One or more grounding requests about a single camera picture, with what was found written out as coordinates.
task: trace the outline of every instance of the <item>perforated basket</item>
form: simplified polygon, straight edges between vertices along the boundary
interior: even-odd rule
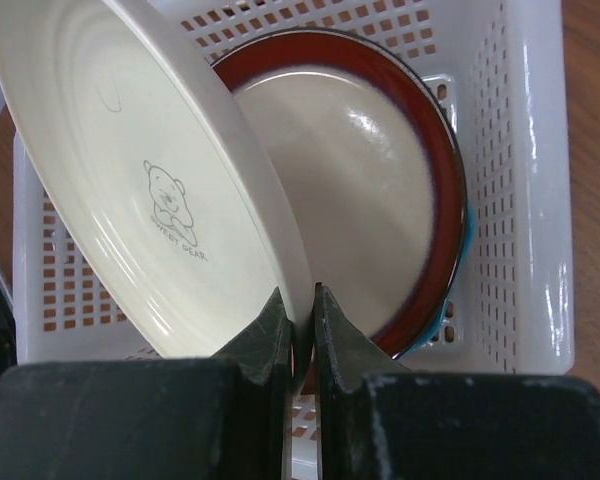
[[[415,370],[566,372],[571,216],[559,0],[152,0],[208,60],[297,25],[364,35],[422,76],[464,156],[477,232]],[[21,362],[151,358],[67,235],[15,142],[14,308]],[[316,476],[313,399],[293,407],[293,475]]]

